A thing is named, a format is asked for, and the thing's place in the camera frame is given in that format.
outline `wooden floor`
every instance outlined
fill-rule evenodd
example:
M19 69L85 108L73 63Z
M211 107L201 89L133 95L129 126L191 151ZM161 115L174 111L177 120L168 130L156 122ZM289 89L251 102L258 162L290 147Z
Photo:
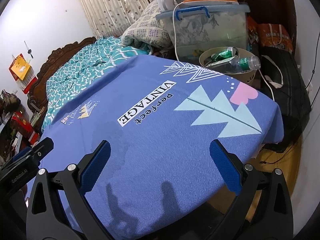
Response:
M255 159L250 159L248 163L251 163L257 170L260 171L272 172L275 168L281 169L287 182L289 193L291 195L299 171L301 156L301 137L293 147L289 146L284 154L278 154L273 151L263 149L259 152L258 156ZM281 157L283 158L275 164L260 164L260 161L273 163L279 160ZM228 207L231 205L234 197L235 194L233 192L230 192L227 187L224 186L211 199L209 199L208 202L220 212L225 213L228 210ZM246 217L249 221L253 217L259 198L260 192L257 192Z

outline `green can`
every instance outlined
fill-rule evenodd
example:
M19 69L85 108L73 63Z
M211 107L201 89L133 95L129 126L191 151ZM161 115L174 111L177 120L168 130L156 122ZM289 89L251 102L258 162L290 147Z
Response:
M223 50L219 53L212 54L211 60L212 62L217 62L217 61L224 60L224 59L231 58L238 55L239 55L239 51L237 48L228 47L226 50Z

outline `carved wooden headboard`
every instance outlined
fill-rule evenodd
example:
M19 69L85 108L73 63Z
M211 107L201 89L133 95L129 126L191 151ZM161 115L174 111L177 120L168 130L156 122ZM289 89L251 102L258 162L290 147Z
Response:
M86 38L80 43L75 42L68 44L63 48L54 50L48 57L46 63L44 63L37 74L38 80L32 84L28 94L28 107L34 113L36 106L38 109L45 107L47 109L48 100L46 94L47 80L65 63L67 63L78 51L83 47L95 43L96 38Z

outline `plastic bag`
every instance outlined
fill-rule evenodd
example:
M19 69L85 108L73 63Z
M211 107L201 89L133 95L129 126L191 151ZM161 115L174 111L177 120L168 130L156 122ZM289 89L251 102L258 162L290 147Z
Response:
M20 99L14 94L7 93L5 90L2 90L1 95L3 98L4 113L6 114L17 111L21 104Z
M293 46L291 39L281 24L259 24L258 34L260 46L283 49L292 54Z

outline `green bottle label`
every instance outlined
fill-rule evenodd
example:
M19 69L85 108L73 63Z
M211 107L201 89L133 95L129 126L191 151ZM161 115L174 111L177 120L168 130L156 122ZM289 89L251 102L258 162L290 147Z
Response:
M248 58L247 58L247 57L241 58L241 59L239 60L239 64L240 64L240 67L242 68L243 71L250 70L250 68L249 68L249 62L248 62Z

